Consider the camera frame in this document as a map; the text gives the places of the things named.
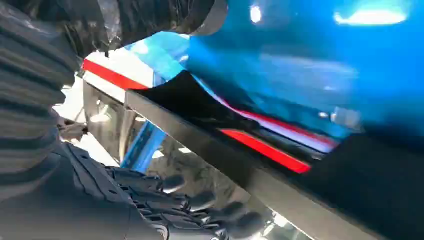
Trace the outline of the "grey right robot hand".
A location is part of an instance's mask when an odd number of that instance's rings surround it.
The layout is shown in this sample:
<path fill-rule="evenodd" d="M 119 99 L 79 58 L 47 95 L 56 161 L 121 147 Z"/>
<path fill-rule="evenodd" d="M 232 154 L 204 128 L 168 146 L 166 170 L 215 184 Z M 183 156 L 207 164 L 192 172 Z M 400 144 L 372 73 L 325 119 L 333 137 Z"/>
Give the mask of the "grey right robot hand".
<path fill-rule="evenodd" d="M 100 164 L 60 139 L 54 106 L 82 61 L 159 32 L 210 35 L 225 0 L 3 0 L 0 3 L 0 237 L 3 240 L 250 240 L 264 227 L 211 192 Z"/>

